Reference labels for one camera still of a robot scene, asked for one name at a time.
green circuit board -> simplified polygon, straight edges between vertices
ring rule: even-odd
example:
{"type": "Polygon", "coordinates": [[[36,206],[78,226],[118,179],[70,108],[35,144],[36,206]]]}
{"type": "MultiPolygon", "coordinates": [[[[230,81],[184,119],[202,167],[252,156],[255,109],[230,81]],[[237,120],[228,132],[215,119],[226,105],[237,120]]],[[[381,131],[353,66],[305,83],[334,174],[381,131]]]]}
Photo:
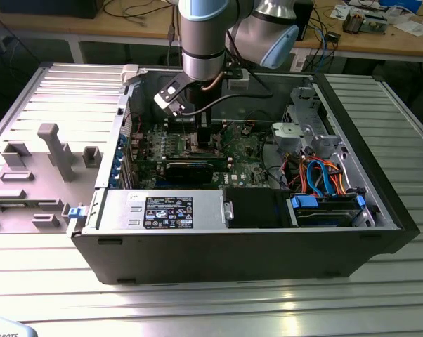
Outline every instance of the green circuit board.
{"type": "Polygon", "coordinates": [[[190,133],[167,133],[155,127],[132,140],[135,188],[179,189],[164,173],[169,163],[205,163],[213,166],[209,183],[188,186],[191,189],[218,190],[225,187],[269,187],[261,168],[259,132],[242,135],[243,124],[232,124],[222,134],[214,134],[214,151],[191,146],[190,133]]]}

side panel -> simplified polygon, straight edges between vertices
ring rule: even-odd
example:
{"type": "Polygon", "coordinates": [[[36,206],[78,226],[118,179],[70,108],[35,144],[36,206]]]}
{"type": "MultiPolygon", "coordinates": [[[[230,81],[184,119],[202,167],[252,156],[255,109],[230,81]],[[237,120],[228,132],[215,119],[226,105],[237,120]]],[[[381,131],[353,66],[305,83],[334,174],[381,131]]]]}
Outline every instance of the side panel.
{"type": "Polygon", "coordinates": [[[330,86],[328,80],[325,78],[325,75],[317,74],[315,81],[322,94],[322,97],[320,97],[321,100],[326,102],[327,107],[332,112],[332,116],[344,132],[344,137],[348,143],[346,145],[348,147],[350,146],[352,153],[357,156],[358,161],[361,163],[375,191],[384,203],[393,222],[403,229],[401,230],[403,234],[399,237],[399,240],[391,246],[386,247],[384,251],[385,253],[395,253],[414,239],[419,234],[419,229],[371,153],[370,148],[356,128],[343,103],[341,103],[337,94],[334,92],[334,88],[330,86]]]}
{"type": "Polygon", "coordinates": [[[73,236],[105,284],[348,277],[398,231],[73,236]]]}

floor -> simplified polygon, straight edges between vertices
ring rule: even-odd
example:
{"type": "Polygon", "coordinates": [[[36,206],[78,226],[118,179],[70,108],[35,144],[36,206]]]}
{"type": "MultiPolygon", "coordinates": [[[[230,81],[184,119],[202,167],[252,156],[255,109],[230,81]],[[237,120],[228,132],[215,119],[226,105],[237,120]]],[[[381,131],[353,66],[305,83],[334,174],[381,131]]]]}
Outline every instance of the floor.
{"type": "MultiPolygon", "coordinates": [[[[23,39],[22,41],[42,62],[72,62],[68,45],[63,41],[41,39],[23,39]]],[[[132,45],[126,52],[126,48],[121,44],[83,42],[82,48],[88,63],[124,64],[133,62],[143,65],[166,65],[167,61],[167,49],[161,46],[132,45]]],[[[292,58],[282,66],[282,70],[288,70],[291,61],[292,58]]],[[[171,65],[177,64],[178,56],[173,55],[171,65]]],[[[37,66],[37,62],[16,40],[8,42],[7,51],[0,55],[0,120],[21,92],[27,82],[27,76],[31,75],[37,66]]],[[[363,60],[351,60],[346,64],[346,60],[342,58],[335,58],[331,64],[324,62],[324,67],[320,69],[320,72],[341,73],[343,68],[346,74],[371,72],[374,68],[372,73],[381,75],[403,100],[407,98],[412,85],[416,83],[419,76],[419,65],[415,63],[380,62],[374,67],[372,62],[363,60]]],[[[413,104],[412,111],[423,123],[423,92],[413,104]]]]}

blue cable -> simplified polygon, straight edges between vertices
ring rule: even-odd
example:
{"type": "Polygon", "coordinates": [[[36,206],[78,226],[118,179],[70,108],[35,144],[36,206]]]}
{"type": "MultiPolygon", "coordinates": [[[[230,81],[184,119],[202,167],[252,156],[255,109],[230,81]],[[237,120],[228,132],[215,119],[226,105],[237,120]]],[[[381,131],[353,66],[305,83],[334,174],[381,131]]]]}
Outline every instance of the blue cable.
{"type": "Polygon", "coordinates": [[[327,168],[323,163],[317,160],[310,161],[310,163],[307,166],[307,183],[310,185],[311,189],[318,193],[320,197],[324,197],[323,193],[313,184],[313,181],[311,180],[311,169],[313,168],[314,164],[318,164],[321,166],[321,170],[323,171],[323,180],[324,180],[324,186],[325,190],[328,194],[335,194],[335,190],[333,189],[332,184],[329,180],[329,173],[327,172],[327,168]]]}
{"type": "Polygon", "coordinates": [[[325,51],[327,50],[327,42],[325,40],[323,31],[315,26],[311,26],[314,28],[315,31],[317,31],[319,33],[319,35],[321,36],[321,41],[323,42],[323,54],[321,55],[321,59],[319,60],[319,65],[316,68],[315,72],[318,72],[318,70],[323,66],[323,60],[325,57],[325,51]]]}

warning sticker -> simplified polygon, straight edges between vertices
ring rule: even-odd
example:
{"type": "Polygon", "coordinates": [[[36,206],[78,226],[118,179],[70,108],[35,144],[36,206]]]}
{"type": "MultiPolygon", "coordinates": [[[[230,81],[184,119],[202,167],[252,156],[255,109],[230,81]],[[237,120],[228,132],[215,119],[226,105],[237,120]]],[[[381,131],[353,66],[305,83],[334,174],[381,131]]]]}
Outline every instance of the warning sticker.
{"type": "Polygon", "coordinates": [[[147,197],[144,227],[149,230],[193,228],[193,198],[147,197]]]}

